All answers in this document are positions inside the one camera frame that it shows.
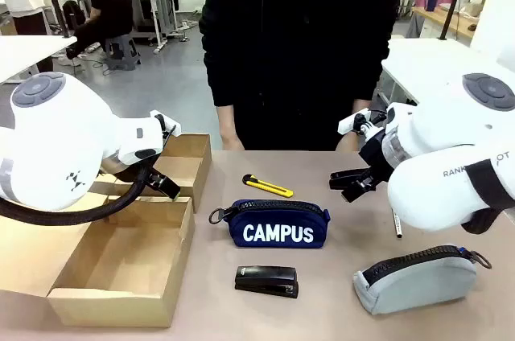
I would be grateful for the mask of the person in black clothes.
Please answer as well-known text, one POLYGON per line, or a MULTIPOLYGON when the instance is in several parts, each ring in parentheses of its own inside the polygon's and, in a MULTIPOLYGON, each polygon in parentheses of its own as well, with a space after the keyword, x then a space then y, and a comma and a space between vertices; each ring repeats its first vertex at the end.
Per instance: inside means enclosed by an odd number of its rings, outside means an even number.
POLYGON ((205 0, 208 86, 244 150, 333 151, 369 106, 399 0, 205 0))

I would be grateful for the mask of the brown cardboard box with lid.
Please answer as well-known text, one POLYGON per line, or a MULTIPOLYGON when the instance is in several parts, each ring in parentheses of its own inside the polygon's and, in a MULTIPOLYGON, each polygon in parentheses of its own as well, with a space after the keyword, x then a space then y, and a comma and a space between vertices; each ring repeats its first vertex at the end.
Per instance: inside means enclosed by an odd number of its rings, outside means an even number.
POLYGON ((189 197, 74 226, 0 217, 0 291, 41 297, 67 326, 167 328, 194 230, 189 197))
MULTIPOLYGON (((197 213, 211 162, 208 134, 181 134, 177 138, 171 137, 154 168, 180 186, 180 197, 192 198, 193 211, 197 213)), ((89 191, 102 195, 122 195, 130 185, 113 175, 99 175, 89 191)))

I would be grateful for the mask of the yellow utility knife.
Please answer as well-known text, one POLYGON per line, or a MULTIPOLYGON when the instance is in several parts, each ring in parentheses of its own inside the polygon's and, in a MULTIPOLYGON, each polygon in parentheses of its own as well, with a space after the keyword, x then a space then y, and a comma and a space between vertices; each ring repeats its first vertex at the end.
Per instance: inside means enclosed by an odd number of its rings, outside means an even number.
POLYGON ((242 182, 249 187, 254 187, 262 191, 279 195, 281 197, 291 198, 294 195, 294 192, 292 190, 262 181, 252 174, 244 175, 242 178, 242 182))

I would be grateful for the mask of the wooden background table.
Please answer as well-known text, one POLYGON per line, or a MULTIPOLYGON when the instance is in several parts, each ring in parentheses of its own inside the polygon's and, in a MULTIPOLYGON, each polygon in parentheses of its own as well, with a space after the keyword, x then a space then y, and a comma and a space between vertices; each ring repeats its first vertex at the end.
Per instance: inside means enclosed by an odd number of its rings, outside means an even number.
MULTIPOLYGON (((434 11, 426 11, 421 6, 416 6, 412 10, 412 14, 418 14, 428 21, 431 27, 443 28, 447 20, 448 12, 437 7, 434 11)), ((452 35, 457 40, 465 39, 472 40, 477 24, 478 18, 469 17, 465 14, 454 13, 451 16, 451 21, 447 29, 447 35, 452 35)))

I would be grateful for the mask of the person's left hand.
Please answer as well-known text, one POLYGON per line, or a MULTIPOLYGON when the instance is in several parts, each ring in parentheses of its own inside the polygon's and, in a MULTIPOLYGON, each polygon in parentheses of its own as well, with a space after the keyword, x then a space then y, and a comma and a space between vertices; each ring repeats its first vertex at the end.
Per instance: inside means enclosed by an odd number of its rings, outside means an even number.
POLYGON ((336 151, 341 153, 355 152, 359 150, 360 137, 354 132, 345 134, 336 146, 336 151))

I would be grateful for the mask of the black stapler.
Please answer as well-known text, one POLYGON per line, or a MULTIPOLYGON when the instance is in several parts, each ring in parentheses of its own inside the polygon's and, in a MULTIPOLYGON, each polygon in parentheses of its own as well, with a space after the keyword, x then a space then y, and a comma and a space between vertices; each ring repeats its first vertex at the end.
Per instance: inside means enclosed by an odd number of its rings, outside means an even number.
POLYGON ((297 298, 299 284, 293 267, 247 265, 239 266, 234 278, 236 290, 297 298))

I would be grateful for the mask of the black backpack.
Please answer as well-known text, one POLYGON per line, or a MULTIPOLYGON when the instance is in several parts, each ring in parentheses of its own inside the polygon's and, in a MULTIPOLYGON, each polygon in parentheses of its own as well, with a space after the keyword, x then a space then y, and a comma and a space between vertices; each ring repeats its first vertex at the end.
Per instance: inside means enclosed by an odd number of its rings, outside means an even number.
POLYGON ((69 30, 74 31, 79 26, 85 24, 86 17, 84 11, 77 2, 68 0, 63 4, 64 19, 69 30))

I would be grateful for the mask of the person's right hand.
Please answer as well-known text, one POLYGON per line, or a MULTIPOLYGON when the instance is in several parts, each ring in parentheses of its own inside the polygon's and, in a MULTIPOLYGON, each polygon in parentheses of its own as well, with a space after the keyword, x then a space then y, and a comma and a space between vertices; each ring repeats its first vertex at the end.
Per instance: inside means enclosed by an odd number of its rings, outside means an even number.
POLYGON ((237 136, 232 114, 219 115, 220 137, 224 150, 243 151, 245 148, 237 136))

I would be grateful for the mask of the grey Campus zipper pouch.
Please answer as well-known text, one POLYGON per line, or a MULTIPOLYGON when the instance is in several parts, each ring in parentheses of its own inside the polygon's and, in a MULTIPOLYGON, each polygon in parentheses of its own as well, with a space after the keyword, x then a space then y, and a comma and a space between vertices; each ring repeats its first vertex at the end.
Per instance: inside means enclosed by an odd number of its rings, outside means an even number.
POLYGON ((466 297, 478 265, 492 268, 480 253, 445 244, 379 261, 354 273, 352 282, 366 311, 392 314, 466 297))

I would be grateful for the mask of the grey plastic stool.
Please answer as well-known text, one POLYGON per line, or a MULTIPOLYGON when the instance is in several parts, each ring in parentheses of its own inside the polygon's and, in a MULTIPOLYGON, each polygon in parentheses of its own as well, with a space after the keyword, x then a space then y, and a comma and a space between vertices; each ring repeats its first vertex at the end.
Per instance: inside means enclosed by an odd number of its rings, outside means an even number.
POLYGON ((132 71, 141 63, 140 54, 130 34, 107 38, 105 40, 105 53, 105 64, 111 71, 132 71))

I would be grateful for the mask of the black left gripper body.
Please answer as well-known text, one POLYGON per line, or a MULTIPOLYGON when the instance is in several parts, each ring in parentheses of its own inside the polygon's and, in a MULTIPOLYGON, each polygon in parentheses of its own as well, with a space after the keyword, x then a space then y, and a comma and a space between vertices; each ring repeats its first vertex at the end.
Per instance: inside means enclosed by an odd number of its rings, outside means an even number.
POLYGON ((121 181, 134 181, 138 178, 141 170, 145 169, 145 179, 148 179, 158 173, 158 171, 154 169, 154 164, 157 162, 159 156, 160 154, 154 154, 136 163, 125 164, 119 160, 117 154, 113 154, 102 160, 102 172, 112 174, 121 181))

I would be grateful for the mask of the navy Campus zipper pouch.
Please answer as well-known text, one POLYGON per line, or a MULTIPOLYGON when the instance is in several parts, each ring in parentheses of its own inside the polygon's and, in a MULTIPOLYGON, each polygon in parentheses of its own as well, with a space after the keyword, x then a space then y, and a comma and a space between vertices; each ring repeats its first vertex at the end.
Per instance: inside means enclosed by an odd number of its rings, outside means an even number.
POLYGON ((303 201, 240 199, 217 208, 208 221, 224 221, 240 248, 320 249, 331 220, 329 211, 303 201))

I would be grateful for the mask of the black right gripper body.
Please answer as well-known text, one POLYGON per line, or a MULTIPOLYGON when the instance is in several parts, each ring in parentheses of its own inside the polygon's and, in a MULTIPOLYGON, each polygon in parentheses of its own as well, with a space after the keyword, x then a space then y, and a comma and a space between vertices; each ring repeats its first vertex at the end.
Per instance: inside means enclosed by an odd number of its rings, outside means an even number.
POLYGON ((385 159, 382 152, 382 142, 385 131, 379 131, 372 136, 360 149, 359 155, 369 165, 364 172, 364 179, 373 183, 388 182, 393 168, 385 159))

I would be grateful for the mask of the seated man in black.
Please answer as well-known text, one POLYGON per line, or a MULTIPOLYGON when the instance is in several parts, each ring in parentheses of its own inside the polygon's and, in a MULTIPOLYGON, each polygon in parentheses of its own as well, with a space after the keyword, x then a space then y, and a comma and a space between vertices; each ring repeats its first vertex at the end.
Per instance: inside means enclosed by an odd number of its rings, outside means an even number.
POLYGON ((73 60, 87 47, 99 43, 105 49, 105 41, 129 34, 133 29, 132 0, 90 0, 89 18, 74 32, 77 41, 66 50, 73 60))

